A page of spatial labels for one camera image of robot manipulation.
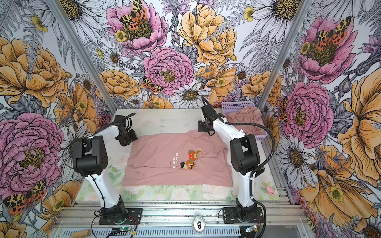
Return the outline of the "lilac plastic laundry basket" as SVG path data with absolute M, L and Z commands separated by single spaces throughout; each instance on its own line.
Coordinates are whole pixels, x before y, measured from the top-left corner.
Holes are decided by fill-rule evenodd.
M 252 106 L 256 107 L 254 102 L 223 102 L 222 103 L 222 110 L 223 110 L 223 115 L 226 117 L 229 113 L 231 112 L 237 112 L 240 109 L 245 108 L 246 106 Z M 255 135 L 255 138 L 257 141 L 262 141 L 264 138 L 266 138 L 268 133 L 265 131 L 264 135 Z

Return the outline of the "pink t-shirt with print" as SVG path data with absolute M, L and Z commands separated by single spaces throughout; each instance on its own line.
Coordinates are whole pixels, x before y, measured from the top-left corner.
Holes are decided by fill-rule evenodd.
M 227 154 L 225 143 L 216 134 L 193 130 L 142 136 L 132 143 L 121 184 L 232 187 Z

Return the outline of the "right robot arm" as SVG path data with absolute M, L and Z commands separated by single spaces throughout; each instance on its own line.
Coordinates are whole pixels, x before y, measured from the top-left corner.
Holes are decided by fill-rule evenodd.
M 256 138 L 237 126 L 249 126 L 248 123 L 231 123 L 215 111 L 211 105 L 201 107 L 204 117 L 198 121 L 199 132 L 207 132 L 213 136 L 217 134 L 226 144 L 230 152 L 230 165 L 236 172 L 238 180 L 238 196 L 236 212 L 238 219 L 248 222 L 257 212 L 257 203 L 253 196 L 253 175 L 261 161 Z

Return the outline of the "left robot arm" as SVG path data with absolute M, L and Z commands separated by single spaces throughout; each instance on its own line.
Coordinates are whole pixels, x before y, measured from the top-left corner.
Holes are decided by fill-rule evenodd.
M 106 144 L 112 140 L 125 147 L 138 139 L 132 129 L 134 115 L 117 115 L 114 121 L 102 126 L 94 135 L 75 139 L 72 144 L 72 167 L 92 185 L 99 198 L 100 225 L 138 223 L 138 213 L 125 208 L 122 197 L 110 181 L 106 150 Z

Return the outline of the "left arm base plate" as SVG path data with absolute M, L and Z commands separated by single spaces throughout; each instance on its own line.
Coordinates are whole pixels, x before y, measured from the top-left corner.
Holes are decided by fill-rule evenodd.
M 143 209 L 125 208 L 123 211 L 118 208 L 102 209 L 99 225 L 139 225 Z

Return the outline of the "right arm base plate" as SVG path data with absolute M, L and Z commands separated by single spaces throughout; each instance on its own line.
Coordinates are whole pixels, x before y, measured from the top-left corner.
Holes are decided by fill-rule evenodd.
M 223 207 L 222 218 L 225 224 L 264 223 L 264 213 L 260 207 Z

